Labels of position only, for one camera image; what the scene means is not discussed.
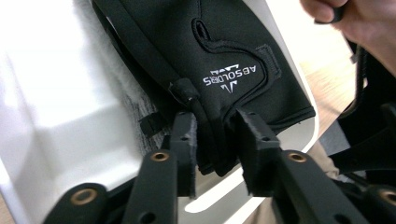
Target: hand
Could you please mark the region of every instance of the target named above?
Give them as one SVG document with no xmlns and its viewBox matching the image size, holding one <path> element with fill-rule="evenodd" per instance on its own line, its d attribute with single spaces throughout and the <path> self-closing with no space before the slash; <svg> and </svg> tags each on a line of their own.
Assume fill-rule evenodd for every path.
<svg viewBox="0 0 396 224">
<path fill-rule="evenodd" d="M 317 21 L 332 21 L 332 7 L 344 6 L 332 26 L 366 48 L 396 77 L 396 0 L 300 0 Z"/>
<path fill-rule="evenodd" d="M 363 46 L 386 35 L 389 27 L 396 29 L 396 0 L 301 0 L 301 3 L 311 16 L 324 22 L 332 20 L 332 7 L 345 6 L 343 19 L 333 26 Z"/>
</svg>

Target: velcro strap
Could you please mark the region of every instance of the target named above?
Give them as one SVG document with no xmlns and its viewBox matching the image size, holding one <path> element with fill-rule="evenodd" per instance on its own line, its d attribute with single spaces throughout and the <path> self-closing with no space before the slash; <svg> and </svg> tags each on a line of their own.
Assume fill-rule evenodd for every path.
<svg viewBox="0 0 396 224">
<path fill-rule="evenodd" d="M 190 79 L 186 77 L 171 83 L 168 90 L 179 103 L 185 106 L 188 106 L 192 99 L 198 99 L 200 96 Z"/>
<path fill-rule="evenodd" d="M 166 125 L 166 119 L 160 112 L 152 113 L 139 120 L 140 128 L 146 137 L 159 133 Z"/>
<path fill-rule="evenodd" d="M 256 48 L 256 50 L 262 55 L 267 72 L 269 75 L 274 76 L 274 78 L 279 78 L 282 74 L 279 64 L 276 61 L 276 57 L 268 45 L 263 45 Z"/>
</svg>

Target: metal pivot hole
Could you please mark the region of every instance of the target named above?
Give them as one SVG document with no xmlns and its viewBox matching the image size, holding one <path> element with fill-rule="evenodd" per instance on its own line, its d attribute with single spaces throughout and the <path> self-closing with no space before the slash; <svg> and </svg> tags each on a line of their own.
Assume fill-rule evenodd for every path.
<svg viewBox="0 0 396 224">
<path fill-rule="evenodd" d="M 98 195 L 95 189 L 81 189 L 73 194 L 70 199 L 74 205 L 83 205 L 92 202 Z"/>
<path fill-rule="evenodd" d="M 291 159 L 292 161 L 297 161 L 297 162 L 306 162 L 306 157 L 302 156 L 300 154 L 297 154 L 297 153 L 290 153 L 289 159 Z"/>
<path fill-rule="evenodd" d="M 153 161 L 166 161 L 169 158 L 169 154 L 164 152 L 157 152 L 151 155 Z"/>
<path fill-rule="evenodd" d="M 379 191 L 379 196 L 386 202 L 396 206 L 396 192 L 388 189 L 381 189 Z"/>
</svg>

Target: wooden surface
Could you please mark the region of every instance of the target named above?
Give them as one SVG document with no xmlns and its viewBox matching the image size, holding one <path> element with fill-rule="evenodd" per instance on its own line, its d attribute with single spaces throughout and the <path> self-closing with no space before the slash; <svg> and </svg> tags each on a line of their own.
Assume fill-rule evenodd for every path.
<svg viewBox="0 0 396 224">
<path fill-rule="evenodd" d="M 0 224 L 14 223 L 11 214 L 8 212 L 7 206 L 4 203 L 3 197 L 0 194 Z"/>
<path fill-rule="evenodd" d="M 297 0 L 267 0 L 294 61 L 301 66 L 318 106 L 319 136 L 350 104 L 355 66 L 345 39 L 329 25 L 315 25 Z M 0 199 L 0 224 L 13 223 Z"/>
</svg>

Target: white logo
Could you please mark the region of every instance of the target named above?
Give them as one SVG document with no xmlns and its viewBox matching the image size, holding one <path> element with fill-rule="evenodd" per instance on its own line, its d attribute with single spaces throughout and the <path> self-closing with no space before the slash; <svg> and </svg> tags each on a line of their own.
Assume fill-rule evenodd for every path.
<svg viewBox="0 0 396 224">
<path fill-rule="evenodd" d="M 236 86 L 236 84 L 238 84 L 237 80 L 230 82 L 230 89 L 228 89 L 226 84 L 221 85 L 221 88 L 227 90 L 229 93 L 233 93 L 233 85 Z"/>
<path fill-rule="evenodd" d="M 236 80 L 237 78 L 247 76 L 255 72 L 256 65 L 239 69 L 239 64 L 234 64 L 225 68 L 221 68 L 219 70 L 210 71 L 210 74 L 212 74 L 212 76 L 204 77 L 203 82 L 206 84 L 206 86 L 210 86 L 213 84 L 222 84 L 220 86 L 223 90 L 226 90 L 229 93 L 233 93 L 234 87 L 238 84 L 238 81 Z"/>
</svg>

